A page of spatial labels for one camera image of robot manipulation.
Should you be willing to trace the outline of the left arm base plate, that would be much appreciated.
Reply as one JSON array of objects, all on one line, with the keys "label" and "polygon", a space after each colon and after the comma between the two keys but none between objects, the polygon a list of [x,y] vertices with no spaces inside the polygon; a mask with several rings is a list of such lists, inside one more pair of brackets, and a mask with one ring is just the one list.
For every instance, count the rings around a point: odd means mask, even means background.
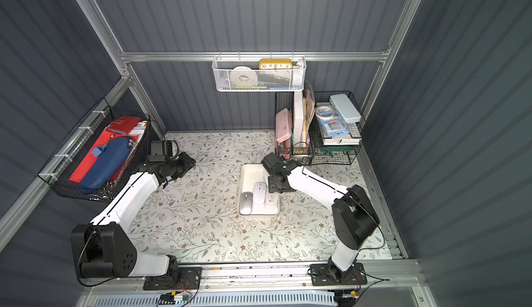
[{"label": "left arm base plate", "polygon": [[170,270],[166,275],[146,277],[143,290],[197,290],[200,287],[201,275],[201,267]]}]

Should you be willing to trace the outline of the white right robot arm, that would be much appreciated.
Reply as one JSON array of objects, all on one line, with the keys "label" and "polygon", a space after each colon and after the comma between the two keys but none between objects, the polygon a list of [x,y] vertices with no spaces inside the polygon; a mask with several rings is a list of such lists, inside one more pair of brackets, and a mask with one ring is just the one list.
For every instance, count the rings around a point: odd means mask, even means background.
[{"label": "white right robot arm", "polygon": [[351,187],[335,184],[298,161],[284,161],[274,153],[260,164],[268,174],[271,193],[302,192],[330,211],[338,244],[329,258],[329,271],[335,276],[346,276],[364,242],[380,228],[380,219],[364,188],[357,184]]}]

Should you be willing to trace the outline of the white mouse with logo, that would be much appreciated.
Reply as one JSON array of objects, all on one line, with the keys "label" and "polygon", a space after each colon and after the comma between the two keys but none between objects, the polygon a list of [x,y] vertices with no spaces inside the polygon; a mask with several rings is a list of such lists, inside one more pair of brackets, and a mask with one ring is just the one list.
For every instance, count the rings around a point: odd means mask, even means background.
[{"label": "white mouse with logo", "polygon": [[265,204],[266,204],[268,207],[278,207],[278,205],[279,205],[279,198],[278,198],[277,194],[275,194],[275,193],[268,193],[268,194],[265,196]]}]

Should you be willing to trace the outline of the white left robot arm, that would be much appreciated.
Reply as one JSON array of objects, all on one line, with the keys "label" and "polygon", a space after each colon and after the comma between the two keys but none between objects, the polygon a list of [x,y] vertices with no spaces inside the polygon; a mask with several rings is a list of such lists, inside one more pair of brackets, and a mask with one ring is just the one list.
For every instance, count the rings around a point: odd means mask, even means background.
[{"label": "white left robot arm", "polygon": [[126,185],[90,223],[71,232],[71,249],[78,279],[163,278],[178,281],[175,257],[138,250],[127,235],[140,208],[156,190],[183,177],[196,161],[185,152],[175,160],[136,167]]}]

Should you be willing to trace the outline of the silver grey mouse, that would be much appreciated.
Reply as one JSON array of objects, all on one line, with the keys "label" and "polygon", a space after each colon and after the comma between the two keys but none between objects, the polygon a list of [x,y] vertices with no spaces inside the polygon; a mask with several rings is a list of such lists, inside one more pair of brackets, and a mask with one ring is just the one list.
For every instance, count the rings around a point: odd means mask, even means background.
[{"label": "silver grey mouse", "polygon": [[253,193],[246,191],[241,194],[238,203],[238,212],[240,215],[250,215],[253,208]]}]

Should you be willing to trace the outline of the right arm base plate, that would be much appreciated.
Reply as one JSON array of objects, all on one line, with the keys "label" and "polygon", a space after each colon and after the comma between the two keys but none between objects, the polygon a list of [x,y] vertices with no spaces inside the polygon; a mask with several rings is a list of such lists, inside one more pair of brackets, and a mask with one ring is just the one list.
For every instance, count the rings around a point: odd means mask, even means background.
[{"label": "right arm base plate", "polygon": [[308,275],[313,286],[362,286],[368,282],[361,263],[356,263],[346,272],[333,265],[315,263],[310,265]]}]

